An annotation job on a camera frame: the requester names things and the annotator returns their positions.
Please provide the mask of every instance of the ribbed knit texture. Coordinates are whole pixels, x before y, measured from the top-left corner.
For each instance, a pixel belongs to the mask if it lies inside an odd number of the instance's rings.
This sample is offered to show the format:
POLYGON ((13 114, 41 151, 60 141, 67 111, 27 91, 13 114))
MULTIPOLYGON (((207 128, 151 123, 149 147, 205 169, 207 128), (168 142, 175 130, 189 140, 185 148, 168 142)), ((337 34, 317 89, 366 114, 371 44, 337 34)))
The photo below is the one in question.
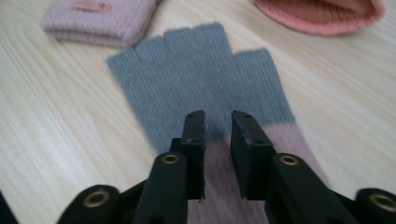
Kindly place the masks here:
POLYGON ((255 0, 274 21, 312 35, 344 35, 364 29, 385 14, 385 0, 255 0))
POLYGON ((231 113, 253 115, 277 152, 303 158, 326 181, 305 143, 266 49, 232 55, 218 23, 168 31, 107 60, 159 152, 180 137, 184 116, 206 115, 205 199, 189 201, 190 224, 268 223, 264 202, 240 198, 230 152, 231 113))
POLYGON ((75 10, 80 0, 53 0, 41 22, 47 35, 95 45, 126 48, 145 33, 155 0, 86 0, 111 6, 108 12, 75 10))

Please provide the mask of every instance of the folded beanie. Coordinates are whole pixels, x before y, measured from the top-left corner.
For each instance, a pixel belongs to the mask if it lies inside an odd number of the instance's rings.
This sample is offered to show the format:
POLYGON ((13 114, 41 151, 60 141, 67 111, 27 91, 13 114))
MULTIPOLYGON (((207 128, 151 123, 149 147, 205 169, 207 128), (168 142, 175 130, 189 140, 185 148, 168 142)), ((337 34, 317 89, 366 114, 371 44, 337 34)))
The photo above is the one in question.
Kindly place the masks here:
POLYGON ((384 0, 255 0, 268 17, 312 35, 357 32, 385 14, 384 0))
POLYGON ((126 48, 146 31, 156 0, 53 0, 41 22, 57 39, 126 48))

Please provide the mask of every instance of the light wood surface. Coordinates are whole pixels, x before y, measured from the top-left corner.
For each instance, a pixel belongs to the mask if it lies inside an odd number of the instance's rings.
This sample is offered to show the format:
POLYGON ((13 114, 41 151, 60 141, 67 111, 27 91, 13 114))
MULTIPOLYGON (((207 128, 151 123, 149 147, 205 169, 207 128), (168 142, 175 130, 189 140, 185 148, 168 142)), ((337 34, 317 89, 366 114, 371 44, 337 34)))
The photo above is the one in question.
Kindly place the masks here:
MULTIPOLYGON (((338 37, 289 30, 252 2, 164 0, 147 37, 219 21, 233 51, 268 48, 332 189, 396 193, 396 2, 381 22, 338 37)), ((119 49, 47 37, 49 4, 0 1, 0 189, 20 223, 55 223, 95 184, 124 191, 155 157, 106 66, 119 49)))

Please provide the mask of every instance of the mauve knit fabric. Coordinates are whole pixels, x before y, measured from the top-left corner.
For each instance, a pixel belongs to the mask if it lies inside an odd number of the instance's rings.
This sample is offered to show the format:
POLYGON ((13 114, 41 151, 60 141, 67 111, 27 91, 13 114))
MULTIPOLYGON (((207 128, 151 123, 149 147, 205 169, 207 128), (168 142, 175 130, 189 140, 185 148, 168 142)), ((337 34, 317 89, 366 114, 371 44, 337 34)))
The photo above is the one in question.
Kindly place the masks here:
POLYGON ((385 0, 255 0, 274 21, 312 35, 345 35, 385 14, 385 0))
POLYGON ((235 109, 256 118, 277 152, 301 157, 326 182, 266 49, 232 55, 223 27, 214 23, 168 31, 107 62, 159 153, 180 137, 188 113, 205 111, 205 199, 189 201, 188 223, 268 223, 264 202, 240 197, 230 152, 235 109))
POLYGON ((95 45, 126 48, 144 35, 155 0, 85 0, 110 6, 108 12, 75 10, 81 0, 53 0, 41 22, 47 35, 95 45))

